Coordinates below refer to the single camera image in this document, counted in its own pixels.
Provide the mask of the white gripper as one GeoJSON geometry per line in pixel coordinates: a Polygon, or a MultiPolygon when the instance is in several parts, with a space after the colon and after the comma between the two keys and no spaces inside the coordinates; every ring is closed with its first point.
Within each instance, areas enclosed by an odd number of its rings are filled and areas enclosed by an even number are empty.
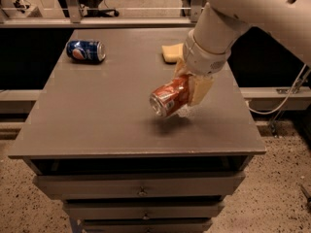
{"type": "Polygon", "coordinates": [[[198,76],[189,77],[189,106],[198,105],[211,89],[214,78],[214,73],[220,72],[228,58],[231,50],[226,50],[224,53],[211,53],[204,50],[194,39],[194,30],[188,33],[188,36],[183,46],[183,58],[179,58],[175,65],[174,77],[181,77],[193,73],[198,76]]]}

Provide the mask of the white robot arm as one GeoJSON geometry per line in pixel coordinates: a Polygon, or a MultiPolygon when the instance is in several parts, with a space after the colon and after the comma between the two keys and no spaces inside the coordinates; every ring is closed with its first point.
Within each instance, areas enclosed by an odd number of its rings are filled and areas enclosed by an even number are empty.
{"type": "Polygon", "coordinates": [[[199,104],[222,70],[235,41],[251,27],[269,33],[304,64],[311,64],[311,0],[207,0],[183,45],[176,76],[192,74],[191,106],[199,104]]]}

